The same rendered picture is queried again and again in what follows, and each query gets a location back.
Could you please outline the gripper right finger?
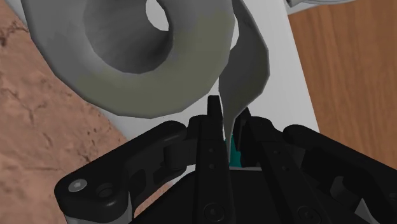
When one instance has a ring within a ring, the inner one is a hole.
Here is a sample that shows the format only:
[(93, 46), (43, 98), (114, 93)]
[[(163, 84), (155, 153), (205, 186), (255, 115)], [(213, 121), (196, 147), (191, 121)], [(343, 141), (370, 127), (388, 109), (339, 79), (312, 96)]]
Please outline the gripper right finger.
[(303, 125), (277, 130), (245, 109), (233, 137), (253, 173), (240, 224), (397, 224), (397, 170)]

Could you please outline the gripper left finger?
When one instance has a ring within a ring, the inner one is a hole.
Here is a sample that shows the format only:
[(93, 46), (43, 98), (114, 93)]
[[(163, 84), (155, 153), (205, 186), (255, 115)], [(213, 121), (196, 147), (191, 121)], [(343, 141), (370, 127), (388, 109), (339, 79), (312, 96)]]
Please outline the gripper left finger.
[(63, 177), (67, 224), (236, 224), (219, 97), (188, 125), (166, 121)]

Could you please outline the grey toilet paper roll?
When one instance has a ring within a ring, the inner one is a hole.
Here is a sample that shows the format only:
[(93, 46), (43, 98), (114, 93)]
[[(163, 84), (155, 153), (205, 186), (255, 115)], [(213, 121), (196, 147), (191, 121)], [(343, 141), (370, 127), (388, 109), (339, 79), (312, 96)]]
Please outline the grey toilet paper roll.
[(21, 0), (31, 38), (54, 75), (111, 113), (179, 113), (218, 84), (226, 138), (270, 75), (268, 49), (243, 0)]

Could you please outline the small teal object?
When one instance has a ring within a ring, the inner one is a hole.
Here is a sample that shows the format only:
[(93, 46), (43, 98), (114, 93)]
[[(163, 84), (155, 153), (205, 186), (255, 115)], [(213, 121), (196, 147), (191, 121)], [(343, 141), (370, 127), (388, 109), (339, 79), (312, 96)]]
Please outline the small teal object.
[(241, 153), (237, 151), (235, 147), (235, 141), (233, 136), (230, 138), (230, 160), (229, 160), (229, 166), (230, 167), (242, 167), (241, 162)]

